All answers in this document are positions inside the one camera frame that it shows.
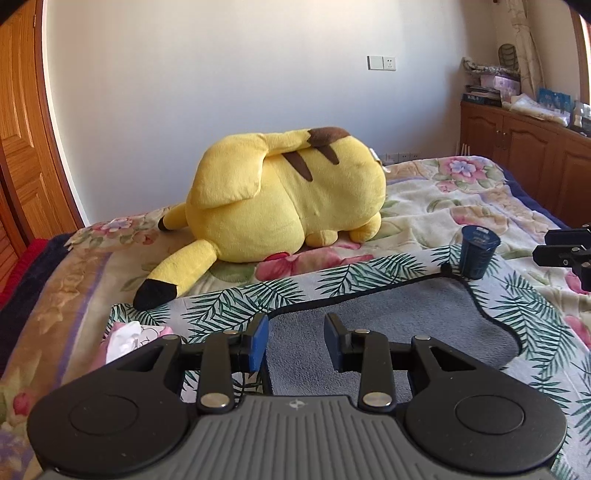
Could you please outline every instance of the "cabinet door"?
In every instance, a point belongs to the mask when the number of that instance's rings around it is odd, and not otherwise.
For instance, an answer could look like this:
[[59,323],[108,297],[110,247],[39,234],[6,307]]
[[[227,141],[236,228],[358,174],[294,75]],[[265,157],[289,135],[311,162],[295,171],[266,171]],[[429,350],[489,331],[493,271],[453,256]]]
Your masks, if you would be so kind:
[[584,145],[566,140],[557,156],[554,178],[556,208],[553,212],[571,228],[591,221],[591,141]]
[[462,144],[472,155],[495,160],[499,148],[503,116],[493,107],[462,104]]
[[502,161],[533,199],[547,207],[547,182],[556,157],[558,134],[527,122],[505,117]]

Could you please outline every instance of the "dark blue cup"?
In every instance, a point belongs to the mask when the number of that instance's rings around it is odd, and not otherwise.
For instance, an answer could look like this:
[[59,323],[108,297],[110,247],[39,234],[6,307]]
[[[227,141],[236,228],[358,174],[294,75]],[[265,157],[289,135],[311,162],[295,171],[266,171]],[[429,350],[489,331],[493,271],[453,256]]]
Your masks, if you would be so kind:
[[495,254],[501,239],[492,230],[483,226],[466,225],[462,228],[462,254],[460,273],[462,277],[479,280]]

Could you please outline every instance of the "wall socket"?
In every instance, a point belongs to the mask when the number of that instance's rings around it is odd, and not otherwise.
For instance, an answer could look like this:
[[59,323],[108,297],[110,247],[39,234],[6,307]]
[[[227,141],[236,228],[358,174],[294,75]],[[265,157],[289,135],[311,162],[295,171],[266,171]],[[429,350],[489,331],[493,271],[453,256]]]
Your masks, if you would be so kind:
[[368,55],[369,70],[396,70],[396,57],[382,57],[379,55]]
[[382,153],[378,155],[383,165],[393,165],[395,163],[402,163],[405,161],[418,160],[421,155],[418,153]]
[[383,57],[384,70],[396,70],[396,57]]

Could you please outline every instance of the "yellow plush toy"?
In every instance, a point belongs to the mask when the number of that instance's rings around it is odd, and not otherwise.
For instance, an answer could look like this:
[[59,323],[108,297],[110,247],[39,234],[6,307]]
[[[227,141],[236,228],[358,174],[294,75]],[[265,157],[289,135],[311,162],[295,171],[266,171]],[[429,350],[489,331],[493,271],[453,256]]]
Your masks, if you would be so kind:
[[188,226],[196,240],[152,271],[134,307],[183,295],[217,259],[259,262],[304,242],[324,247],[340,230],[363,243],[379,230],[385,188],[379,161],[341,128],[226,137],[205,152],[187,201],[158,224]]

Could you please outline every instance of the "plastic bag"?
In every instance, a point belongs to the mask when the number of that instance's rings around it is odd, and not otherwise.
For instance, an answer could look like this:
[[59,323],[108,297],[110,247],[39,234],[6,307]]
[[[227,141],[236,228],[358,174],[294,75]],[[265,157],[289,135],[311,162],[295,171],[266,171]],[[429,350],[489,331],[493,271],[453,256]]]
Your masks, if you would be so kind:
[[554,122],[563,127],[568,127],[570,123],[570,113],[548,110],[524,93],[517,97],[511,97],[510,110],[511,112],[532,116],[538,120]]

